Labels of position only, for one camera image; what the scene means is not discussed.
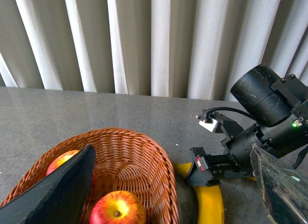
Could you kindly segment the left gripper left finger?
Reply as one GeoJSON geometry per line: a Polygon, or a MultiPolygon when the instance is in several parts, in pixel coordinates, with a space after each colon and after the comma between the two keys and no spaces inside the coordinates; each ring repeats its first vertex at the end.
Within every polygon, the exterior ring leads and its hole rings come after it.
{"type": "Polygon", "coordinates": [[[87,145],[1,207],[2,224],[77,224],[90,191],[96,152],[87,145]]]}

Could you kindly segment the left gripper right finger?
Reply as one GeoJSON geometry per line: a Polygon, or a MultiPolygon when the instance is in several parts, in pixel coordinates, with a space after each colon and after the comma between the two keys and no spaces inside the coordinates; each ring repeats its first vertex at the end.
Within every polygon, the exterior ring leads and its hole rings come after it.
{"type": "Polygon", "coordinates": [[[256,144],[250,162],[268,218],[274,224],[308,222],[308,173],[280,162],[256,144]]]}

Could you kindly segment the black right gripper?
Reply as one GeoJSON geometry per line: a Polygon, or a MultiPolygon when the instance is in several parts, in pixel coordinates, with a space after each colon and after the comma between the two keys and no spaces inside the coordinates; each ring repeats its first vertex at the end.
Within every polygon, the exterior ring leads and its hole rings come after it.
{"type": "Polygon", "coordinates": [[[267,127],[253,124],[227,142],[224,154],[206,154],[202,147],[190,149],[192,165],[185,176],[186,185],[212,187],[220,184],[219,178],[252,177],[250,154],[252,145],[263,148],[267,143],[267,127]]]}

